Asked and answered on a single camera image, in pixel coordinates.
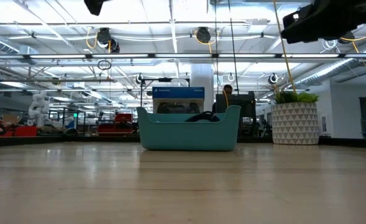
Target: pillar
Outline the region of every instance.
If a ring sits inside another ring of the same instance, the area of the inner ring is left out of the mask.
[[[212,111],[214,103],[213,65],[191,64],[191,86],[205,88],[204,111]]]

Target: black monitor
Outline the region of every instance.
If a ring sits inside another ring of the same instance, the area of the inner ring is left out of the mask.
[[[227,95],[228,105],[240,106],[241,118],[256,118],[256,99],[255,93],[250,91],[248,94]],[[225,113],[227,109],[226,96],[224,94],[216,95],[215,110],[216,113]]]

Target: potted plant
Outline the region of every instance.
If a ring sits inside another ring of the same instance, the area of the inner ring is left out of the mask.
[[[275,144],[318,144],[318,96],[273,87],[272,137]]]

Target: white planter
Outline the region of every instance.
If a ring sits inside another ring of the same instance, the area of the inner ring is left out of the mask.
[[[275,144],[318,144],[316,103],[284,103],[272,106],[272,139]]]

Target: teal plastic bin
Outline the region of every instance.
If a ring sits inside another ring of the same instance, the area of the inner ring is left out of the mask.
[[[141,145],[148,150],[231,151],[237,144],[240,106],[217,114],[219,122],[185,122],[195,114],[152,114],[137,108]]]

